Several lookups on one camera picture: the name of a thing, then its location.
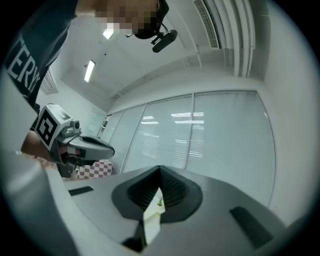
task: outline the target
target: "white device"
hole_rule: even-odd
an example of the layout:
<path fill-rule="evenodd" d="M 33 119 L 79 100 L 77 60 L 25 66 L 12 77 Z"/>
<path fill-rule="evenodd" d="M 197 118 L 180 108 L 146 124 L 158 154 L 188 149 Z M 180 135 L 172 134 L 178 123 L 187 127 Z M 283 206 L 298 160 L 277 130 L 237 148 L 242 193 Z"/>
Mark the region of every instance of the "white device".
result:
<path fill-rule="evenodd" d="M 105 141 L 81 133 L 80 122 L 73 120 L 58 105 L 49 104 L 42 109 L 35 132 L 62 177 L 70 178 L 76 166 L 92 165 L 115 154 L 115 149 Z M 62 146 L 67 147 L 68 154 L 60 155 Z"/>

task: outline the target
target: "person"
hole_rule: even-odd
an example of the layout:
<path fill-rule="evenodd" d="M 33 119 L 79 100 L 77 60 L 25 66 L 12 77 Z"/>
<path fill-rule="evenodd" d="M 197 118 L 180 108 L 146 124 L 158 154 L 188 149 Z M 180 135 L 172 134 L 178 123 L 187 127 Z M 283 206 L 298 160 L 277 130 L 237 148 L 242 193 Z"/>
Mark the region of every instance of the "person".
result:
<path fill-rule="evenodd" d="M 119 24 L 135 35 L 149 38 L 161 25 L 164 0 L 47 0 L 21 29 L 5 60 L 5 67 L 23 97 L 35 107 L 41 83 L 68 36 L 76 16 L 95 16 L 102 23 Z M 34 131 L 23 143 L 23 153 L 51 160 Z M 59 149 L 67 154 L 66 147 Z"/>

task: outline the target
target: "black rubber pad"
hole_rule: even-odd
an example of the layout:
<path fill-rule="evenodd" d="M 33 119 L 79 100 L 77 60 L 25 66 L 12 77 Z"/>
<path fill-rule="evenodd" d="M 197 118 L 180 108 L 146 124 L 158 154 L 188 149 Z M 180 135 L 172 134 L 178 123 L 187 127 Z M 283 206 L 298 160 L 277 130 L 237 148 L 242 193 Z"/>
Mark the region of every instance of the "black rubber pad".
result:
<path fill-rule="evenodd" d="M 83 193 L 90 192 L 92 190 L 94 190 L 94 189 L 92 187 L 90 187 L 90 186 L 83 186 L 83 187 L 79 187 L 79 188 L 76 188 L 76 189 L 71 189 L 71 190 L 69 190 L 69 193 L 73 197 L 73 196 L 76 196 L 76 195 L 80 195 L 80 194 L 83 194 Z"/>
<path fill-rule="evenodd" d="M 231 215 L 241 227 L 254 249 L 258 249 L 273 239 L 273 236 L 245 208 L 236 207 L 230 210 Z"/>

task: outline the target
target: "checkered cloth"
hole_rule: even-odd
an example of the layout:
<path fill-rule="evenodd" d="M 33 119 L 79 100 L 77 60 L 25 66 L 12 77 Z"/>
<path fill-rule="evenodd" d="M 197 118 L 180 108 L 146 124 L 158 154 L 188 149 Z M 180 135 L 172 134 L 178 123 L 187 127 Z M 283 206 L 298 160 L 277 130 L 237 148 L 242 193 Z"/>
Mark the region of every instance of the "checkered cloth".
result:
<path fill-rule="evenodd" d="M 112 163 L 109 160 L 98 160 L 93 166 L 85 165 L 79 168 L 77 179 L 96 179 L 111 176 Z"/>

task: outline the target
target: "wall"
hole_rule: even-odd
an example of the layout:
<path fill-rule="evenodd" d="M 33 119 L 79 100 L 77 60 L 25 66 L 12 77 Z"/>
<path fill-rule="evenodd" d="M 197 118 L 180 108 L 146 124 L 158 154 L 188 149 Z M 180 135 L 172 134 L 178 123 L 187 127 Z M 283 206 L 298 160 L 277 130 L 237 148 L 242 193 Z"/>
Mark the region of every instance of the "wall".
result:
<path fill-rule="evenodd" d="M 268 2 L 265 84 L 276 114 L 276 177 L 269 207 L 286 224 L 307 212 L 319 182 L 319 66 L 293 22 Z"/>
<path fill-rule="evenodd" d="M 157 101 L 174 96 L 214 90 L 257 90 L 266 93 L 261 80 L 233 76 L 233 67 L 224 68 L 223 64 L 211 63 L 178 70 L 161 76 L 139 86 L 115 101 L 109 114 L 137 106 L 146 102 Z"/>
<path fill-rule="evenodd" d="M 39 91 L 36 103 L 40 105 L 40 109 L 48 103 L 60 105 L 72 118 L 79 120 L 80 126 L 84 129 L 89 126 L 91 113 L 107 115 L 105 111 L 83 98 L 61 80 L 57 81 L 57 87 L 59 93 L 45 95 L 42 90 Z"/>

